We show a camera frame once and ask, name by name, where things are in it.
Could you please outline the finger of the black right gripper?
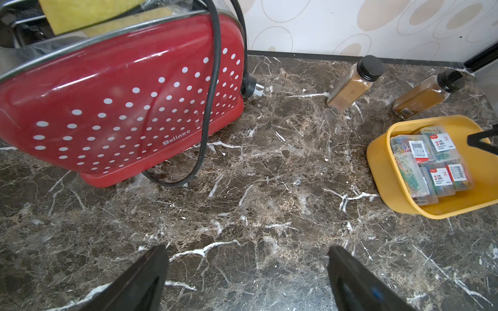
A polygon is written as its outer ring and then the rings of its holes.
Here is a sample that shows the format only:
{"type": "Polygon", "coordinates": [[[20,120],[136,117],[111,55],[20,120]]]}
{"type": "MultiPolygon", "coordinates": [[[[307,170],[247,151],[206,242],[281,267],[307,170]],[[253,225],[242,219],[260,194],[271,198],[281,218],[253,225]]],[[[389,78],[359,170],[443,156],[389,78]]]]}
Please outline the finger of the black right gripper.
{"type": "Polygon", "coordinates": [[[467,145],[473,148],[484,150],[490,154],[498,155],[497,146],[486,143],[485,139],[493,138],[498,135],[497,124],[494,124],[490,130],[469,135],[467,145]]]}

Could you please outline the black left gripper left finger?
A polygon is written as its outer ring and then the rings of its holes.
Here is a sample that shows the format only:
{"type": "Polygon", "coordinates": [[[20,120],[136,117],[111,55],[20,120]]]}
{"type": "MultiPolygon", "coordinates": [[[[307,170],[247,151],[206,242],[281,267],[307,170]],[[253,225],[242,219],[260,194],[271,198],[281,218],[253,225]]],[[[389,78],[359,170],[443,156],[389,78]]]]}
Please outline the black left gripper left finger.
{"type": "Polygon", "coordinates": [[[81,309],[158,310],[168,268],[166,246],[154,246],[81,309]]]}

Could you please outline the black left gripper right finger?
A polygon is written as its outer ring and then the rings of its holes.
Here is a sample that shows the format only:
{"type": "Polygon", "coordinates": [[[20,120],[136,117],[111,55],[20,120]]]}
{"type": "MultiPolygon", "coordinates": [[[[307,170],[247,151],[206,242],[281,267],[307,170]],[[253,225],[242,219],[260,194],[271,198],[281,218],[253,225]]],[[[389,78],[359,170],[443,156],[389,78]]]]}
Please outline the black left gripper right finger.
{"type": "Polygon", "coordinates": [[[338,310],[413,310],[341,246],[328,250],[328,276],[338,310]]]}

